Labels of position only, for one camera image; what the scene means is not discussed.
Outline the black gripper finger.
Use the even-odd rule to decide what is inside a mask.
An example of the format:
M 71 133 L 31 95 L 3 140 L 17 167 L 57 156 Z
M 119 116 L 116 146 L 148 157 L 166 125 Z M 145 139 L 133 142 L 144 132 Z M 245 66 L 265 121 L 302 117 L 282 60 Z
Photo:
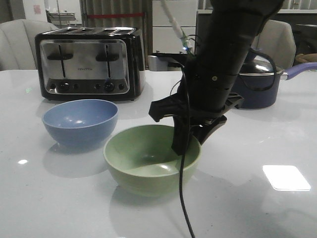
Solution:
M 226 121 L 226 116 L 221 116 L 219 118 L 206 121 L 205 123 L 195 125 L 192 128 L 192 135 L 202 145 L 217 129 L 223 126 Z
M 189 118 L 173 117 L 174 133 L 171 148 L 178 155 L 186 154 L 191 138 L 191 125 Z

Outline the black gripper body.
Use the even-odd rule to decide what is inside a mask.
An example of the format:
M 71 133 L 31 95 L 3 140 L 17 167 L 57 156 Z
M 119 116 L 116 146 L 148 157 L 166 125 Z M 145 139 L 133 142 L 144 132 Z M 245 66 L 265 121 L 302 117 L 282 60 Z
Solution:
M 165 117 L 191 120 L 191 125 L 226 123 L 225 113 L 242 104 L 243 98 L 231 89 L 237 75 L 221 73 L 183 74 L 177 92 L 151 102 L 149 115 L 158 122 Z

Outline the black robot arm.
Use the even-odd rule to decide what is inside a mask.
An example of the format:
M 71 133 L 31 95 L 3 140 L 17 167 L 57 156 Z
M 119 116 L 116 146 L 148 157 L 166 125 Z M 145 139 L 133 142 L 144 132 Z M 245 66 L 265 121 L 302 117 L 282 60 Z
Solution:
M 177 92 L 151 103 L 155 121 L 173 117 L 172 149 L 186 152 L 189 136 L 200 143 L 226 122 L 225 113 L 242 103 L 231 89 L 254 38 L 282 7 L 280 0 L 213 0 L 206 37 L 187 58 Z

